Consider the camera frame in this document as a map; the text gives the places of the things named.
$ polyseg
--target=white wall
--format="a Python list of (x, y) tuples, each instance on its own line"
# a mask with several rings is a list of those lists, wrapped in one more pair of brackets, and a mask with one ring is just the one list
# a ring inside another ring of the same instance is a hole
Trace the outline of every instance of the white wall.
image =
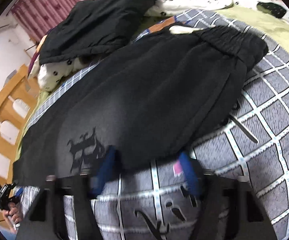
[[(0, 90), (6, 77), (13, 70), (18, 70), (23, 64), (29, 65), (31, 58), (24, 50), (34, 45), (24, 29), (16, 24), (11, 15), (0, 18), (0, 26), (5, 25), (5, 23), (9, 23), (11, 27), (0, 30)], [(31, 49), (28, 53), (32, 56), (34, 50)]]

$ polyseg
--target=wooden bed frame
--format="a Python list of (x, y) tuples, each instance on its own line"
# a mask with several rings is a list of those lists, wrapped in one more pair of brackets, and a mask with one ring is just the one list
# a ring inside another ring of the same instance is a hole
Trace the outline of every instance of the wooden bed frame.
[[(37, 97), (39, 94), (38, 82), (36, 79), (27, 80), (27, 75), (28, 68), (27, 66), (22, 65), (17, 73), (0, 91), (0, 154), (5, 157), (3, 158), (2, 156), (2, 159), (10, 160), (4, 162), (6, 165), (9, 163), (9, 169), (8, 171), (5, 171), (7, 176), (1, 176), (0, 174), (1, 185), (12, 182), (13, 162), (15, 161), (16, 151), (22, 137), (22, 131), (37, 104)], [(19, 102), (19, 100), (21, 100), (20, 102), (22, 105), (26, 106), (27, 113), (24, 111), (24, 114), (22, 112), (20, 115), (14, 109), (14, 102)], [(5, 134), (1, 133), (1, 127), (4, 122), (8, 123), (9, 127), (11, 126), (11, 123), (15, 127), (11, 127), (12, 130), (19, 130), (14, 144), (7, 141), (5, 139)], [(4, 222), (0, 223), (0, 225), (8, 228)]]

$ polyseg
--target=pink tag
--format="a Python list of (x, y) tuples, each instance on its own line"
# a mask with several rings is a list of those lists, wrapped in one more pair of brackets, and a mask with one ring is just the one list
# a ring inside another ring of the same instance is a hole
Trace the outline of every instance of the pink tag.
[(177, 162), (173, 164), (173, 173), (175, 177), (179, 177), (183, 173), (182, 166), (179, 160), (177, 160)]

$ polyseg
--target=human hand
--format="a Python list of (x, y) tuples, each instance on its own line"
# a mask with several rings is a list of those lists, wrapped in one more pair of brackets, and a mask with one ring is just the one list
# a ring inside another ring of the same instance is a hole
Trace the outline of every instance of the human hand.
[(10, 227), (10, 231), (12, 233), (16, 234), (17, 231), (13, 228), (13, 224), (10, 222), (9, 216), (10, 216), (10, 219), (15, 224), (21, 222), (22, 221), (22, 217), (21, 217), (21, 214), (19, 213), (19, 210), (18, 210), (17, 206), (14, 203), (10, 202), (8, 204), (8, 207), (10, 208), (10, 211), (3, 210), (2, 211), (2, 215), (3, 215), (4, 220), (6, 221), (8, 226)]

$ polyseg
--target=gray plaid bedsheet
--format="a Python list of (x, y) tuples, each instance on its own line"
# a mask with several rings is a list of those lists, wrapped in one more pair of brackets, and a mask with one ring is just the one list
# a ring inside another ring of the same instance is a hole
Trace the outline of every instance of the gray plaid bedsheet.
[[(217, 175), (247, 176), (263, 203), (278, 239), (289, 238), (289, 54), (265, 33), (218, 13), (189, 10), (176, 17), (197, 28), (231, 26), (251, 32), (269, 47), (269, 53), (248, 74), (239, 99), (241, 108), (233, 114), (258, 138), (253, 143), (235, 123), (199, 138), (191, 157)], [(147, 35), (144, 31), (137, 39)], [(67, 80), (32, 116), (29, 126), (70, 87), (96, 65), (83, 69)], [(107, 183), (101, 196), (91, 202), (105, 240), (188, 239), (199, 212), (199, 201), (187, 195), (184, 176), (175, 162), (162, 165), (152, 161), (144, 171), (120, 175)], [(26, 187), (22, 212), (27, 212), (38, 193)], [(72, 196), (64, 197), (69, 238), (77, 240)], [(224, 235), (226, 206), (219, 220), (218, 239)]]

